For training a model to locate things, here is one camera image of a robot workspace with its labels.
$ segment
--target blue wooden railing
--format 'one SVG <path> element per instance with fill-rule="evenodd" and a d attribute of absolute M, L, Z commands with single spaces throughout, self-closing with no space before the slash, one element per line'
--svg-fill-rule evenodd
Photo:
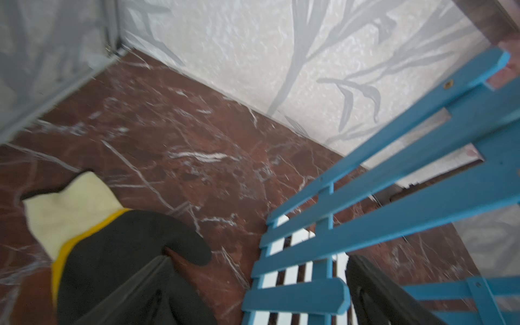
<path fill-rule="evenodd" d="M 350 305 L 345 282 L 332 278 L 333 255 L 520 202 L 520 79 L 499 90 L 486 84 L 509 58 L 497 48 L 477 56 L 274 210 L 267 217 L 261 256 L 251 273 L 253 286 L 242 304 L 246 312 L 242 324 L 253 324 L 259 310 L 309 313 L 309 324 L 330 324 L 331 315 L 344 313 Z M 448 122 L 334 192 L 336 181 L 442 108 L 451 114 Z M 332 227 L 333 214 L 469 143 L 479 150 L 484 163 Z M 316 204 L 279 222 L 316 194 Z M 315 237 L 271 254 L 274 243 L 314 223 Z M 311 282 L 262 289 L 266 274 L 308 261 L 314 261 Z M 495 295 L 520 294 L 518 277 L 487 281 L 477 277 L 405 289 L 418 300 L 472 297 L 479 313 L 438 313 L 449 324 L 520 323 L 520 314 L 502 313 L 494 299 Z"/>

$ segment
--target glove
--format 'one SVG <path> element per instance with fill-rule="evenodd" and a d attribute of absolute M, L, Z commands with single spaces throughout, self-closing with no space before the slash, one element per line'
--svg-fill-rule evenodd
<path fill-rule="evenodd" d="M 211 260 L 209 246 L 187 225 L 161 213 L 124 209 L 92 172 L 79 175 L 63 191 L 23 203 L 30 231 L 55 260 L 52 289 L 59 325 L 80 319 L 165 247 L 196 265 Z M 173 279 L 184 281 L 178 275 Z M 216 324 L 191 286 L 179 288 L 176 298 L 169 298 L 179 324 Z"/>
<path fill-rule="evenodd" d="M 200 303 L 190 285 L 173 269 L 172 260 L 157 256 L 74 325 L 197 323 L 204 321 L 194 317 L 203 311 L 197 308 Z"/>

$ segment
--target wall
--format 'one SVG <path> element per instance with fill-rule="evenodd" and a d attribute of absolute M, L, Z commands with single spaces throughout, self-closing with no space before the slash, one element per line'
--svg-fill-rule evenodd
<path fill-rule="evenodd" d="M 454 225 L 482 276 L 520 274 L 520 205 L 484 213 Z M 502 309 L 520 309 L 520 297 L 501 298 L 498 302 Z"/>
<path fill-rule="evenodd" d="M 97 0 L 0 1 L 0 141 L 105 60 Z"/>
<path fill-rule="evenodd" d="M 122 0 L 121 16 L 132 46 L 342 155 L 510 30 L 493 2 L 469 0 Z M 461 148 L 399 183 L 476 156 Z"/>

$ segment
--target screw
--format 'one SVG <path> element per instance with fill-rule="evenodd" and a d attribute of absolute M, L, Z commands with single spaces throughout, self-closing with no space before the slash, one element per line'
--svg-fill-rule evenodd
<path fill-rule="evenodd" d="M 447 82 L 444 84 L 444 89 L 448 90 L 448 89 L 452 88 L 454 83 L 455 83 L 455 81 L 453 81 L 453 79 L 447 81 Z"/>

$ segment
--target marble floor tile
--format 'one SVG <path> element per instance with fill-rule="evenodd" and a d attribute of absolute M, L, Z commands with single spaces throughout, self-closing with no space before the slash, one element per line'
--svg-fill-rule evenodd
<path fill-rule="evenodd" d="M 27 229 L 23 193 L 58 187 L 91 169 L 125 207 L 184 221 L 205 238 L 213 259 L 198 267 L 173 256 L 176 268 L 220 324 L 239 324 L 266 214 L 340 158 L 142 53 L 129 53 L 0 146 L 0 323 L 55 323 L 51 260 Z M 366 199 L 338 213 L 335 224 L 377 207 Z M 477 273 L 451 225 L 362 253 L 400 284 Z"/>

